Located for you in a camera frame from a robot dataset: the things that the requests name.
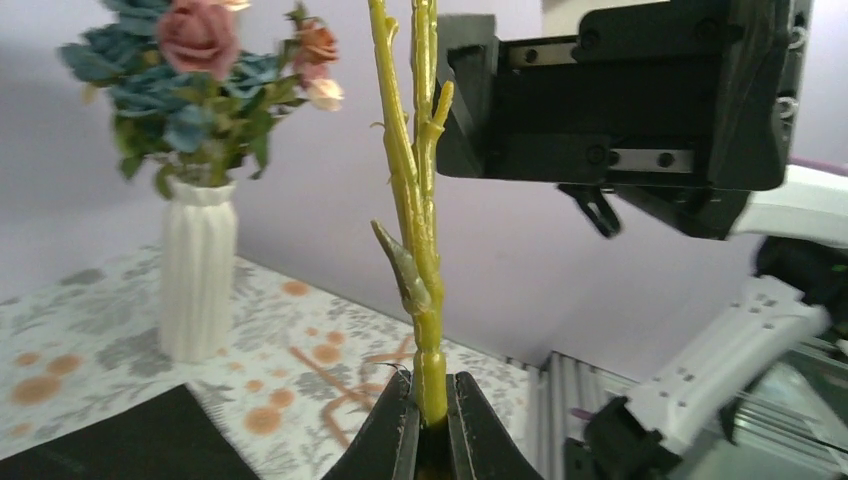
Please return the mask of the blue rose stem bunch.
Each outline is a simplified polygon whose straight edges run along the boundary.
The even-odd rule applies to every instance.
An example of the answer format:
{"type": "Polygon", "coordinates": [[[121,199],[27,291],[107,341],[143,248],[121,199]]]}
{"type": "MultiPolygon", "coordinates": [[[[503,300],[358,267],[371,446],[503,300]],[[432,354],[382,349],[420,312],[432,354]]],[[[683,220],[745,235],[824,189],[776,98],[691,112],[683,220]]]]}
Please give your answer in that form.
{"type": "Polygon", "coordinates": [[[106,95],[123,180],[153,165],[154,187],[165,199],[172,198],[171,177],[223,187],[246,159],[254,161],[253,175],[260,178],[269,164],[272,129],[307,101],[291,67],[292,39],[271,53],[241,47],[224,81],[177,72],[155,39],[156,23],[172,2],[109,1],[111,23],[57,50],[88,93],[106,95]]]}

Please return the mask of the tan raffia ribbon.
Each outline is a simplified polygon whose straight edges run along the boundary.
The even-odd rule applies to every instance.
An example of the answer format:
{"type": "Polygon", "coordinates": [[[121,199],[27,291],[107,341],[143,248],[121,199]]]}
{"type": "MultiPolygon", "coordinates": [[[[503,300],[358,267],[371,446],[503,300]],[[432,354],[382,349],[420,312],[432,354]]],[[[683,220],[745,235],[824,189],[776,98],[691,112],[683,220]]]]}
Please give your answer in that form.
{"type": "Polygon", "coordinates": [[[291,346],[288,352],[317,377],[319,386],[331,392],[320,407],[319,419],[330,437],[346,449],[360,428],[352,417],[371,413],[394,373],[411,364],[413,336],[404,335],[389,346],[368,346],[364,352],[357,349],[355,336],[340,330],[322,332],[310,327],[307,339],[306,347],[291,346]]]}

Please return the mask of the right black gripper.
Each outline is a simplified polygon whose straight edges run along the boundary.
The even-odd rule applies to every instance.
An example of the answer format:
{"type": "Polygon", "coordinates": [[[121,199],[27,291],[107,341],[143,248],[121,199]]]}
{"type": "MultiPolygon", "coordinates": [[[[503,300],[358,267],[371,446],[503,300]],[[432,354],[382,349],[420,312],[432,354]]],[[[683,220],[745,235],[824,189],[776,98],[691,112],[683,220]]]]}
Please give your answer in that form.
{"type": "Polygon", "coordinates": [[[488,14],[437,21],[454,84],[437,170],[554,184],[595,228],[613,193],[687,236],[724,239],[782,184],[808,1],[666,1],[592,10],[576,34],[504,41],[488,14]]]}

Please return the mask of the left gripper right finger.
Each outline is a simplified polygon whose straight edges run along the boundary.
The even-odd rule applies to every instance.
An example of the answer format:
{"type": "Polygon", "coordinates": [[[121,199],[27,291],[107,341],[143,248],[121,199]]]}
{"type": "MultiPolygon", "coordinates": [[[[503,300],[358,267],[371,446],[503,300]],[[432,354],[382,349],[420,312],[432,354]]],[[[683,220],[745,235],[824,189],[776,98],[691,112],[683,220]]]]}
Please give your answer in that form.
{"type": "Polygon", "coordinates": [[[473,376],[447,377],[450,471],[456,480],[541,480],[473,376]]]}

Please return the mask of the yellow rose stem bunch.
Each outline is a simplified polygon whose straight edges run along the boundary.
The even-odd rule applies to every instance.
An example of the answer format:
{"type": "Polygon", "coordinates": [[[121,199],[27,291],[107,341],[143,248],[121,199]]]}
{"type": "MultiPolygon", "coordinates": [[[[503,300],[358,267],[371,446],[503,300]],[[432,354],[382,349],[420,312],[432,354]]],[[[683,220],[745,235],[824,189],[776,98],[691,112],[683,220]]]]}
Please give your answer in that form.
{"type": "Polygon", "coordinates": [[[437,4],[415,1],[411,17],[414,114],[407,115],[393,55],[398,21],[388,15],[384,2],[370,0],[368,6],[383,111],[379,125],[401,238],[395,240],[377,220],[371,226],[395,275],[402,306],[413,321],[417,348],[413,380],[421,424],[435,429],[445,424],[448,415],[446,357],[441,348],[444,285],[434,201],[436,146],[455,85],[452,81],[436,85],[437,4]]]}

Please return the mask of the black wrapping paper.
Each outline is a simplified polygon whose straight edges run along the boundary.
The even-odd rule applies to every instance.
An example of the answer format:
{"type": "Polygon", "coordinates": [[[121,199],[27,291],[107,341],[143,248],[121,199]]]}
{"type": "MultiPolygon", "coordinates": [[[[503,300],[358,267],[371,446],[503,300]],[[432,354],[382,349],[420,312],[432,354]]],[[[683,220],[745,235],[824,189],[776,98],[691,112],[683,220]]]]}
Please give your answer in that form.
{"type": "Polygon", "coordinates": [[[1,461],[20,479],[248,480],[241,458],[185,386],[1,461]]]}

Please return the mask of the pink orange rose stem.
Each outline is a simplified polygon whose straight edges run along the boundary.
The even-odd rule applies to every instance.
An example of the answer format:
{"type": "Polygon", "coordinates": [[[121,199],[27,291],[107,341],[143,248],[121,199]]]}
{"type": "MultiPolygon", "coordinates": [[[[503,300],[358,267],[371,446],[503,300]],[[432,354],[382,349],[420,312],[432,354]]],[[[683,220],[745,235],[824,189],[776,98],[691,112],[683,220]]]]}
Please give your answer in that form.
{"type": "Polygon", "coordinates": [[[310,15],[302,1],[295,2],[287,19],[294,30],[292,70],[299,78],[301,89],[315,108],[339,111],[344,91],[330,74],[330,65],[340,58],[334,33],[321,18],[310,15]]]}

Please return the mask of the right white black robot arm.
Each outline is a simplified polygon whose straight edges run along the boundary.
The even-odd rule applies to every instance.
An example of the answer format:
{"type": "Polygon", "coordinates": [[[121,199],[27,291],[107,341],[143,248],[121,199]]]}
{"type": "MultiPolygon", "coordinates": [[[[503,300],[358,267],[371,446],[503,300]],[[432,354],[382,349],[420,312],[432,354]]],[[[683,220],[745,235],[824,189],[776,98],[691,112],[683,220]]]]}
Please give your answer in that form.
{"type": "Polygon", "coordinates": [[[790,159],[808,1],[602,7],[575,34],[504,41],[441,14],[455,86],[439,173],[553,183],[604,237],[606,193],[693,238],[763,237],[741,297],[567,439],[567,479],[665,479],[703,428],[732,439],[738,393],[800,341],[847,329],[847,176],[790,159]]]}

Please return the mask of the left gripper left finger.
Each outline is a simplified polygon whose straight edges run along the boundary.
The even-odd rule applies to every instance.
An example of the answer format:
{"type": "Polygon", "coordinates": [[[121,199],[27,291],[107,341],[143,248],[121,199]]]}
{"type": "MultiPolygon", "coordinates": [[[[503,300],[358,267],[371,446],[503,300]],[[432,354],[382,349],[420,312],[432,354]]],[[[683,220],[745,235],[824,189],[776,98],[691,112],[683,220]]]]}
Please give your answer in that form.
{"type": "Polygon", "coordinates": [[[413,480],[419,432],[412,375],[399,371],[323,480],[413,480]]]}

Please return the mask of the pink peach rose stem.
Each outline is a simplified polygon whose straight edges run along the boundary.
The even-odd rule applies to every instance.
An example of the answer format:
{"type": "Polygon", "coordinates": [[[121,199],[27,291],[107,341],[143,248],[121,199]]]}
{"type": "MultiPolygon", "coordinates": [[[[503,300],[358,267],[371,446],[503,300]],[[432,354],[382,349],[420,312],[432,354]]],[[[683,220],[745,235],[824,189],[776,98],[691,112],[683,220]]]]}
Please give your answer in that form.
{"type": "Polygon", "coordinates": [[[179,73],[224,81],[239,57],[236,14],[218,1],[173,1],[155,29],[162,57],[179,73]]]}

